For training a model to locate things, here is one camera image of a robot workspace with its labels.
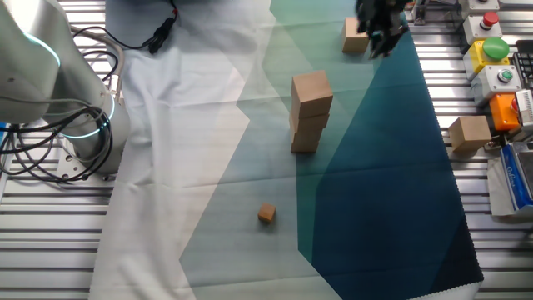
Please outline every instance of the orange device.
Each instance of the orange device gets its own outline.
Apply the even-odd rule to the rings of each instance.
[[[518,112],[513,108],[513,92],[496,94],[490,101],[495,130],[508,131],[519,125]]]

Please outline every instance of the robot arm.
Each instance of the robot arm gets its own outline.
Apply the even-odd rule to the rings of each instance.
[[[356,15],[359,33],[368,35],[371,41],[371,59],[391,54],[409,27],[402,13],[410,0],[358,0]]]
[[[126,109],[116,103],[77,50],[59,3],[0,0],[0,55],[0,123],[43,118],[51,124],[84,107],[97,108],[106,114],[112,129],[111,154],[99,172],[116,173],[129,134]],[[61,127],[61,132],[77,156],[94,158],[105,147],[101,123],[84,114]]]

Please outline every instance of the metal slotted table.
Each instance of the metal slotted table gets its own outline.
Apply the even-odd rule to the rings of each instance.
[[[104,1],[61,1],[79,28],[105,26]],[[504,39],[515,52],[516,40],[533,38],[533,8],[506,6],[500,12]],[[445,6],[430,6],[426,25],[411,31],[421,60],[442,137],[458,116],[475,115],[468,92],[458,38],[442,20]],[[81,51],[105,46],[77,37]],[[111,67],[104,57],[88,57],[103,77]],[[28,137],[41,138],[37,134]],[[59,147],[43,166],[57,170]],[[43,154],[45,148],[33,151]],[[476,299],[533,299],[533,222],[504,223],[491,217],[486,181],[487,159],[480,150],[469,159],[450,154],[468,226],[485,281]],[[14,163],[13,170],[21,166]],[[0,299],[87,299],[103,219],[112,189],[86,186],[64,190],[54,185],[9,178],[0,205]]]

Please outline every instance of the blue label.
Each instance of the blue label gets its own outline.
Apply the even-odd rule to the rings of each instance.
[[[503,160],[507,179],[509,179],[509,188],[514,195],[516,208],[521,209],[526,205],[533,205],[533,200],[529,197],[527,188],[521,180],[511,146],[507,145],[501,149],[501,159]]]

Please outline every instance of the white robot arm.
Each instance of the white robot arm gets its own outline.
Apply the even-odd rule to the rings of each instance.
[[[77,50],[57,1],[0,0],[0,56],[0,122],[43,118],[50,124],[84,107],[101,108],[112,129],[112,149],[98,172],[116,173],[129,134],[126,109]],[[99,123],[82,115],[62,130],[80,158],[101,152]]]

